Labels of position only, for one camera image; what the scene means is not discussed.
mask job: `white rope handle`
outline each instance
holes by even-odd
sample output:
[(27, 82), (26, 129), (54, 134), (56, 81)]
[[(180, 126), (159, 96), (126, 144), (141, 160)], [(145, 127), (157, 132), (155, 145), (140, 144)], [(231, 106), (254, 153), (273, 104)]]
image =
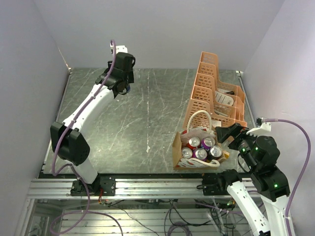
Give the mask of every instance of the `white rope handle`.
[(209, 129), (207, 128), (207, 132), (208, 133), (210, 133), (211, 132), (211, 130), (212, 130), (212, 120), (211, 120), (211, 116), (210, 116), (210, 114), (207, 112), (207, 111), (205, 111), (205, 110), (200, 110), (200, 111), (197, 111), (197, 112), (195, 112), (194, 114), (192, 114), (192, 116), (189, 118), (189, 121), (188, 121), (188, 124), (187, 124), (187, 133), (189, 133), (189, 128), (190, 128), (190, 124), (191, 124), (191, 122), (192, 122), (192, 119), (196, 116), (196, 115), (198, 115), (199, 113), (205, 113), (206, 115), (207, 115), (207, 117), (208, 117), (208, 120), (209, 120)]
[(210, 166), (210, 167), (219, 167), (220, 166), (220, 162), (217, 161), (217, 160), (211, 160), (210, 163), (204, 162), (204, 161), (199, 160), (197, 158), (190, 158), (189, 160), (194, 160), (194, 161), (199, 162), (199, 163), (201, 163), (201, 164), (203, 164), (205, 166)]

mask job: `soda can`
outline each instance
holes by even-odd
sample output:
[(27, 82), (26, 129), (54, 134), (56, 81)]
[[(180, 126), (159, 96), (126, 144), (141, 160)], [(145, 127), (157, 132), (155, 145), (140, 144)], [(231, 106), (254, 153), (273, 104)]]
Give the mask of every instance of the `soda can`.
[(214, 159), (219, 159), (222, 156), (222, 148), (220, 148), (218, 145), (214, 145), (210, 149), (209, 153)]
[(205, 149), (206, 151), (209, 151), (210, 148), (216, 144), (216, 141), (212, 137), (206, 137), (203, 140), (201, 140), (201, 148)]
[(197, 159), (202, 160), (202, 161), (206, 161), (207, 155), (208, 155), (208, 153), (205, 149), (197, 148), (193, 151), (192, 157), (197, 158)]
[(190, 159), (192, 157), (192, 150), (188, 147), (182, 149), (182, 158)]
[(186, 147), (190, 148), (191, 150), (200, 148), (200, 140), (198, 137), (192, 137), (188, 140)]

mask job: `white wall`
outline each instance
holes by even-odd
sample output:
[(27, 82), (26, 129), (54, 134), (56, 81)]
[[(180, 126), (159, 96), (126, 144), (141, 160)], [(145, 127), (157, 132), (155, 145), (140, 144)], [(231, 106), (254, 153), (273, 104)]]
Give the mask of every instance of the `white wall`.
[(35, 0), (70, 67), (104, 67), (111, 38), (140, 68), (244, 70), (284, 0)]
[(0, 234), (14, 234), (68, 75), (32, 0), (0, 7)]
[[(245, 70), (244, 85), (254, 116), (289, 119), (315, 140), (315, 1), (286, 0)], [(307, 143), (301, 131), (274, 123), (272, 135), (281, 151), (278, 167), (290, 188), (302, 169)], [(292, 214), (299, 236), (314, 235), (314, 151)]]

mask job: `table surface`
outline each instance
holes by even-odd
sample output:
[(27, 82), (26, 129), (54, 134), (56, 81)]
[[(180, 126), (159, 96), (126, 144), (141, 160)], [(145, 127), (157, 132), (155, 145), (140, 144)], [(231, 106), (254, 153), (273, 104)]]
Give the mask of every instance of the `table surface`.
[[(104, 68), (73, 68), (61, 104), (59, 122), (71, 115), (82, 103)], [(172, 142), (183, 122), (196, 70), (135, 69), (131, 92), (118, 95), (93, 122), (85, 136), (91, 152), (89, 158), (102, 174), (165, 174), (215, 173), (227, 169), (242, 172), (237, 163), (237, 151), (217, 170), (173, 170)], [(232, 70), (220, 71), (223, 82), (240, 85)], [(245, 105), (245, 121), (252, 128), (249, 106)], [(46, 156), (45, 174), (51, 174), (53, 152)], [(58, 158), (56, 169), (65, 162)], [(65, 168), (61, 173), (71, 173)]]

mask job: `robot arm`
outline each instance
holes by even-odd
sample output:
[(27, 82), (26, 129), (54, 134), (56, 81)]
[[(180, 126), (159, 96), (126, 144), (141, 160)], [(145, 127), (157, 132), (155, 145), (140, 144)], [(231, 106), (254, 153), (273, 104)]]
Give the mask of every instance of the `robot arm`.
[(88, 158), (90, 147), (84, 136), (90, 129), (92, 122), (99, 116), (104, 108), (108, 106), (118, 94), (125, 95), (128, 93), (130, 91), (129, 84), (134, 82), (133, 66), (135, 64), (135, 57), (127, 53), (127, 48), (125, 46), (117, 46), (114, 69), (102, 86), (102, 82), (107, 75), (111, 64), (112, 61), (109, 61), (108, 68), (97, 78), (91, 92), (76, 111), (62, 123), (54, 122), (50, 127), (52, 148), (53, 152), (55, 152), (61, 134), (74, 120), (73, 118), (75, 115), (85, 106), (86, 102), (94, 96), (97, 90), (99, 90), (97, 96), (93, 97), (93, 100), (83, 110), (72, 128), (69, 129), (58, 151), (58, 156), (61, 159), (73, 164), (76, 172), (84, 182), (88, 184), (91, 193), (95, 193), (99, 189), (99, 178), (97, 171), (94, 169)]
[[(270, 131), (270, 124), (264, 123), (260, 128), (249, 130), (240, 124), (227, 128), (216, 127), (218, 142), (223, 143), (229, 136), (234, 140), (228, 145), (230, 149), (238, 150), (249, 167), (250, 177), (265, 204), (268, 221), (261, 214), (248, 193), (244, 193), (243, 184), (235, 170), (221, 174), (221, 187), (225, 188), (240, 206), (246, 216), (254, 236), (287, 236), (284, 212), (288, 203), (290, 189), (284, 173), (276, 166), (280, 151), (272, 137), (254, 136)], [(292, 235), (293, 225), (289, 219)]]

